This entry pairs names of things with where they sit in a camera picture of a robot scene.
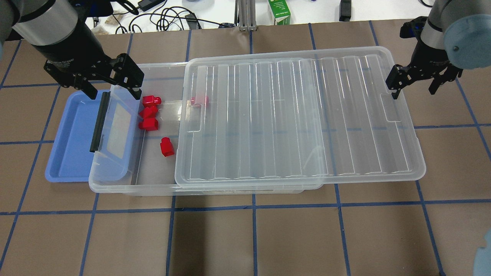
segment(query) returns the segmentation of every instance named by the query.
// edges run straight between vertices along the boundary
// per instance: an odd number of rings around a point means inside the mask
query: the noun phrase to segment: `brown tabletop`
[[[137,63],[380,45],[408,64],[404,20],[99,36]],[[73,89],[26,41],[0,63],[0,275],[472,275],[491,228],[491,70],[431,96],[405,89],[427,164],[419,181],[300,194],[132,197],[44,177]],[[107,84],[97,84],[108,89]]]

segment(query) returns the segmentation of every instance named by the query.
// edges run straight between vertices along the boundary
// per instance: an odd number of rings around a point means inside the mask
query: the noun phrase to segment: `transparent plastic box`
[[[159,130],[140,130],[140,101],[113,86],[90,187],[130,195],[299,193],[419,179],[426,167],[404,95],[394,101],[384,82],[392,65],[382,47],[140,65],[143,95],[163,101]],[[162,137],[176,156],[162,155]]]

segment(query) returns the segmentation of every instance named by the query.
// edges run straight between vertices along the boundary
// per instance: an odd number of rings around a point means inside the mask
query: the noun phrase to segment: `blue plastic tray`
[[[70,95],[63,111],[45,177],[50,182],[86,182],[94,154],[89,151],[101,94],[90,100],[82,91]]]

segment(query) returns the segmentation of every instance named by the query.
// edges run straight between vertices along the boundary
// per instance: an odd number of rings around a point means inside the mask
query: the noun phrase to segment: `green box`
[[[271,18],[275,25],[289,25],[292,14],[286,4],[286,0],[268,0],[270,4]]]

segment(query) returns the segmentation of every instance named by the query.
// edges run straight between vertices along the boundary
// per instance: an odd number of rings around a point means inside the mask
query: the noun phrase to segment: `red object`
[[[169,137],[164,137],[162,138],[162,142],[160,143],[160,150],[162,151],[162,154],[167,157],[174,155],[174,146],[172,146],[172,143],[170,142]]]
[[[139,114],[143,119],[146,118],[155,118],[159,109],[156,106],[151,106],[148,108],[144,108]]]
[[[146,131],[153,131],[159,129],[159,122],[155,118],[146,118],[138,124],[138,127]]]
[[[210,102],[210,100],[208,99],[208,96],[200,96],[200,97],[191,97],[191,105],[194,106],[194,105],[197,105],[197,104],[202,104],[204,105],[205,107],[208,105],[208,103]]]
[[[143,106],[146,108],[151,106],[156,106],[161,103],[162,103],[162,99],[160,97],[155,97],[153,95],[143,97]]]

